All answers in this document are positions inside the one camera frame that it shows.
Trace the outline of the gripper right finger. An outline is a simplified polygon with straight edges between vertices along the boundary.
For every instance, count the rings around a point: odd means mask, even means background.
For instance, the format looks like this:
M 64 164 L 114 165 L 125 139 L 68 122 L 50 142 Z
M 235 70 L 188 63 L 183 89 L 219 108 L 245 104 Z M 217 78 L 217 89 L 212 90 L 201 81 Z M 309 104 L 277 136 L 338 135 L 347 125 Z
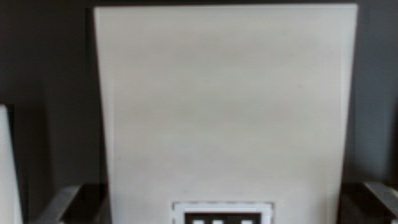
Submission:
M 338 224 L 398 224 L 398 185 L 343 185 Z

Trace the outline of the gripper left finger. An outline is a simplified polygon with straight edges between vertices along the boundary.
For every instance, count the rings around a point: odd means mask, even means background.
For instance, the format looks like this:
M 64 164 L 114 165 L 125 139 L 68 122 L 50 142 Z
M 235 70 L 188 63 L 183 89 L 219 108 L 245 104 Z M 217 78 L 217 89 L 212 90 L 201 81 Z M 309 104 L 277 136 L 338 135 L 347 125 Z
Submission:
M 110 224 L 109 186 L 89 183 L 64 187 L 32 224 Z

